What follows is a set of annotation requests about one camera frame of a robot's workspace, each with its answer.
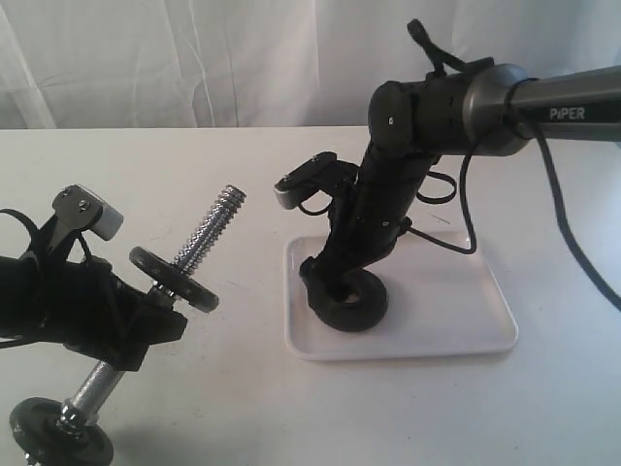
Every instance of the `white backdrop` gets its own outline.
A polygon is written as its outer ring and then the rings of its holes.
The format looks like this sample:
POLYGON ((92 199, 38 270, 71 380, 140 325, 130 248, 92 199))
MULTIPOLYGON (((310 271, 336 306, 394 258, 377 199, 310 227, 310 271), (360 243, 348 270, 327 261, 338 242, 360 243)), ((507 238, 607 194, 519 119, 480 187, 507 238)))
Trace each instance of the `white backdrop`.
POLYGON ((619 62, 618 0, 0 0, 0 128, 364 124, 406 30, 533 76, 619 62))

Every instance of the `white plastic tray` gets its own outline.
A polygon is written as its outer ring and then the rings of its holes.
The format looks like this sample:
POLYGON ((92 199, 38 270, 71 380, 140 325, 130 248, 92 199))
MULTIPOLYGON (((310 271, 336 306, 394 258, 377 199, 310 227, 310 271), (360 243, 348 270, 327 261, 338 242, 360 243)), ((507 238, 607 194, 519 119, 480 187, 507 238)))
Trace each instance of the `white plastic tray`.
MULTIPOLYGON (((434 233, 466 246, 462 233, 434 233)), ((517 325, 481 249, 444 250, 405 235, 368 268, 388 290, 388 312, 361 333, 334 330, 307 304, 300 264, 317 255, 325 237, 299 238, 285 249, 285 339, 310 360, 383 359, 503 352, 517 342, 517 325)))

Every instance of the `white table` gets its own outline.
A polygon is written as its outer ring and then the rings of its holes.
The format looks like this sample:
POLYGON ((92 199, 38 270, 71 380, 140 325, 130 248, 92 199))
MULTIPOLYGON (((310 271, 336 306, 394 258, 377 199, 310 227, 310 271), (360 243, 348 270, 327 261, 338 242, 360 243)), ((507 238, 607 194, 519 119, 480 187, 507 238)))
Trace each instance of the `white table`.
MULTIPOLYGON (((60 188, 88 186, 125 215, 110 243, 89 236, 94 253, 142 289, 149 280, 127 260, 131 248, 172 257, 222 187, 248 195, 197 273, 220 307, 210 316, 185 307, 183 339, 152 348, 102 410, 114 464, 619 464, 621 315, 563 243, 534 145, 475 159, 469 178, 476 229, 520 326, 512 352, 328 364, 287 350, 282 250, 327 226, 282 210, 272 186, 318 151, 359 161, 366 144, 364 128, 0 133, 0 204, 41 223, 60 188)), ((621 151, 552 148, 576 236, 621 289, 621 151)), ((441 168, 456 173, 459 161, 441 168)), ((463 228, 457 202, 418 203, 411 215, 421 228, 463 228)), ((8 217, 0 228, 0 253, 19 254, 25 233, 8 217)), ((93 364, 53 345, 0 351, 2 464, 22 464, 13 406, 72 395, 93 364)))

